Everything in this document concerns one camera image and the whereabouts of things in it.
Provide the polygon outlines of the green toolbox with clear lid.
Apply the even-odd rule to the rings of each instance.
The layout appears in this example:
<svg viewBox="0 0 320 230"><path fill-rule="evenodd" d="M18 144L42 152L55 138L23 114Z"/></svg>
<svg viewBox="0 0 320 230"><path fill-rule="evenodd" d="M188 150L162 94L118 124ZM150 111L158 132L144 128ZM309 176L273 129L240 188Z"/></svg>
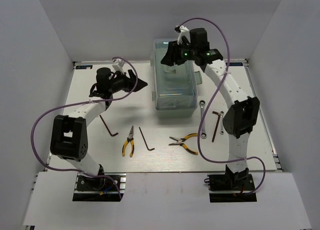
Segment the green toolbox with clear lid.
<svg viewBox="0 0 320 230"><path fill-rule="evenodd" d="M198 88L192 62L172 67L161 64L170 39L153 41L151 66L153 68L153 100L158 117L191 117L198 106Z"/></svg>

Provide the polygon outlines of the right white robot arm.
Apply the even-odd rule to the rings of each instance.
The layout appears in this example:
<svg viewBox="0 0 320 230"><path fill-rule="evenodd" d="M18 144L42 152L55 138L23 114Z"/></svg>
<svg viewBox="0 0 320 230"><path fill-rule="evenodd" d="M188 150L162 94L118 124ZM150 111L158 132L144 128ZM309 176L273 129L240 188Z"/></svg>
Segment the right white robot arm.
<svg viewBox="0 0 320 230"><path fill-rule="evenodd" d="M225 181L229 188L238 189L249 171L248 140L257 122L260 101L257 97L250 97L228 72L221 53L210 48L204 28L188 30L180 26L175 31L178 39L169 42L161 64L171 67L193 61L214 82L223 96L227 112L222 122L229 138L226 171L230 173Z"/></svg>

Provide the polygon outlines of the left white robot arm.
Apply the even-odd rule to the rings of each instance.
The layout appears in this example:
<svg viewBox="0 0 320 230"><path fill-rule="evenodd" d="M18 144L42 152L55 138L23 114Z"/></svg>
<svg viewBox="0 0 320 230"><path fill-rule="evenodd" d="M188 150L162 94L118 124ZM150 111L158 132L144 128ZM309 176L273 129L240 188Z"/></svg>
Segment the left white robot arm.
<svg viewBox="0 0 320 230"><path fill-rule="evenodd" d="M87 127L111 105L113 94L119 91L137 92L148 85L138 78L133 70L128 75L109 68L96 71L96 83L89 91L89 103L82 103L68 115L57 115L53 121L50 152L69 162L77 171L89 174L88 183L94 189L101 189L106 183L102 165L88 153Z"/></svg>

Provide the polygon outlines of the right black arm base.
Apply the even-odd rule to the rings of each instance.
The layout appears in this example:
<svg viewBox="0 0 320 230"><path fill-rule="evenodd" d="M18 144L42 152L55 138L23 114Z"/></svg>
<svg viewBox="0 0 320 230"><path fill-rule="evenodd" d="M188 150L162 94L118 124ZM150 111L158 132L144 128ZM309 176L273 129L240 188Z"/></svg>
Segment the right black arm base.
<svg viewBox="0 0 320 230"><path fill-rule="evenodd" d="M225 174L211 174L204 179L211 191L252 191L255 189L253 177L250 174L246 179L233 183Z"/></svg>

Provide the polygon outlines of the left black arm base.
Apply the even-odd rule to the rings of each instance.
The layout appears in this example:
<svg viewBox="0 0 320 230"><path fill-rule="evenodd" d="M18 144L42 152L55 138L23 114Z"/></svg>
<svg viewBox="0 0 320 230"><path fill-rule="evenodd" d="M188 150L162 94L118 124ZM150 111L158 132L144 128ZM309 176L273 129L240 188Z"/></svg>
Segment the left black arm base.
<svg viewBox="0 0 320 230"><path fill-rule="evenodd" d="M96 192L116 192L117 188L114 185L113 181L117 184L118 188L120 188L120 175L110 175L109 178L91 178L83 175L79 175L76 180L75 190L81 192L89 192L89 191L96 191Z"/></svg>

